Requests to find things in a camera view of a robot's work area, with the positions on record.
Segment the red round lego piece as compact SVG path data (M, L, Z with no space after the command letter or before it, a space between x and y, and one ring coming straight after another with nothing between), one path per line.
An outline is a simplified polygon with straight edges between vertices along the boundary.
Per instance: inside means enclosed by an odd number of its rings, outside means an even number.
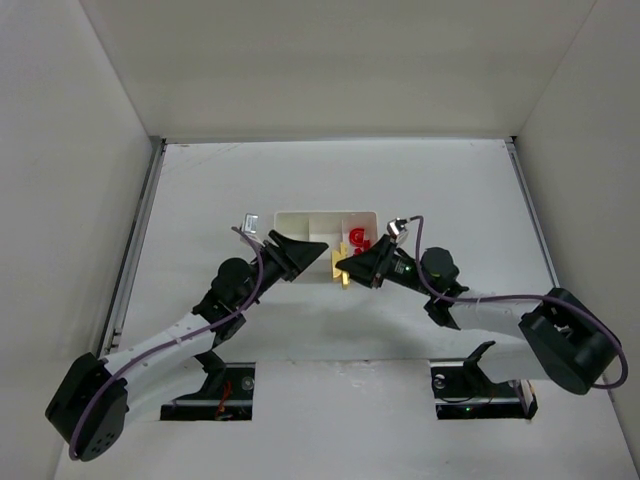
M349 243L354 246L360 246L365 240L369 240L366 234L366 230L363 227L356 227L349 231L348 235Z

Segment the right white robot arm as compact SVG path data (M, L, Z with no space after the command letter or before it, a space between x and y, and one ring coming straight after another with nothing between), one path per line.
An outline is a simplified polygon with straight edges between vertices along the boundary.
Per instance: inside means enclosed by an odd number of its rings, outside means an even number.
M341 259L337 269L370 289L392 282L428 296L424 309L438 326L509 337L504 347L488 347L477 362L491 382L551 380L584 395L600 387L600 377L622 357L619 339L569 291L512 294L501 299L461 285L459 269L441 247L411 257L389 236L363 253Z

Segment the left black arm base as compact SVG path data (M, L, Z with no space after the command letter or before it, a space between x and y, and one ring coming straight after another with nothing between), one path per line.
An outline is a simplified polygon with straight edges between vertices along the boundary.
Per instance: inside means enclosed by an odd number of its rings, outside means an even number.
M226 363L213 351L200 354L196 359L203 366L206 378L198 390L164 404L160 420L251 421L256 364Z

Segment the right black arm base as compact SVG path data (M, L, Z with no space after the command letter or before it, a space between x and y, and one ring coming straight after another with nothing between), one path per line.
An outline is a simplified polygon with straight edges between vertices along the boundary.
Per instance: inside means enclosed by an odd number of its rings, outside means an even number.
M529 381L492 382L479 362L495 345L488 341L464 358L430 363L431 388L438 420L523 419L530 421L538 402Z

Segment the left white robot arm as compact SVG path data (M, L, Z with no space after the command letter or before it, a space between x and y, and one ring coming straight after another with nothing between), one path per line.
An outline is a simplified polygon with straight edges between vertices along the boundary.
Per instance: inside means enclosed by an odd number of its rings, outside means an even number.
M279 281L292 282L327 250L272 230L255 257L222 262L205 296L180 320L122 351L78 357L45 409L73 461L104 454L145 405L161 406L204 385L224 364L214 350L245 323L244 312Z

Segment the white three-compartment container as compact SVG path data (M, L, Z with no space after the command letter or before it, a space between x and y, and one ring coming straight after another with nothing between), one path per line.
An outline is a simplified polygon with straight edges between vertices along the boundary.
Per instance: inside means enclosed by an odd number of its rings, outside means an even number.
M302 241L325 242L329 248L305 270L310 284L340 283L342 274L334 269L338 259L358 255L349 243L349 231L363 227L371 242L378 240L378 217L374 211L282 211L275 214L274 229Z

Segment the right aluminium rail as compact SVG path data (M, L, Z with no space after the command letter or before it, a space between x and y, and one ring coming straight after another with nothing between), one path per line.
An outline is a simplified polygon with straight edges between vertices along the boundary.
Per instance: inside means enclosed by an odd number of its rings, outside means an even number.
M501 295L546 295L559 285L548 243L524 179L515 141L503 139L501 147L498 252L502 277L496 282L495 291Z

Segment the aluminium rail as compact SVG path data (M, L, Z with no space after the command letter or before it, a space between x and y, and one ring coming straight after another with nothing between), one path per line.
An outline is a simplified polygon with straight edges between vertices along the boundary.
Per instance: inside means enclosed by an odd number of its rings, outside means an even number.
M559 285L548 243L524 179L515 141L503 139L501 147L498 252L502 277L496 282L495 291L501 295L546 295Z
M95 347L95 352L99 357L107 355L119 347L144 239L160 180L167 146L166 139L160 136L151 136L149 140L152 147L151 156L142 183L106 318Z

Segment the left aluminium rail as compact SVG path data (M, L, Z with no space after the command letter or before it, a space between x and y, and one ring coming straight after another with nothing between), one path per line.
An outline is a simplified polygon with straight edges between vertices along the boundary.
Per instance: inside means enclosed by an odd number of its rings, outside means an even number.
M99 357L107 355L119 347L144 239L160 180L167 146L166 139L160 136L151 136L149 140L152 147L151 156L142 183L106 318L95 347L95 352Z

